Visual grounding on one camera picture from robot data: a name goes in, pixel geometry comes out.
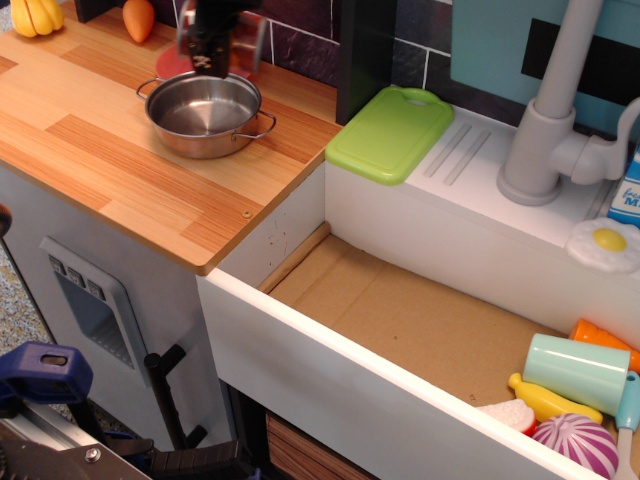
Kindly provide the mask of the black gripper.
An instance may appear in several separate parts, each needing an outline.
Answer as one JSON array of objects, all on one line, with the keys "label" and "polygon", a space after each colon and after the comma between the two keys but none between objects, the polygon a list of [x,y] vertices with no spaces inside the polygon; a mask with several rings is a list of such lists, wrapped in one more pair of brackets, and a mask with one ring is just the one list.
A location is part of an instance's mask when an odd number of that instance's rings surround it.
[{"label": "black gripper", "polygon": [[187,41],[194,72],[216,78],[229,74],[231,32],[243,11],[262,6],[262,0],[204,0],[196,2],[192,38]]}]

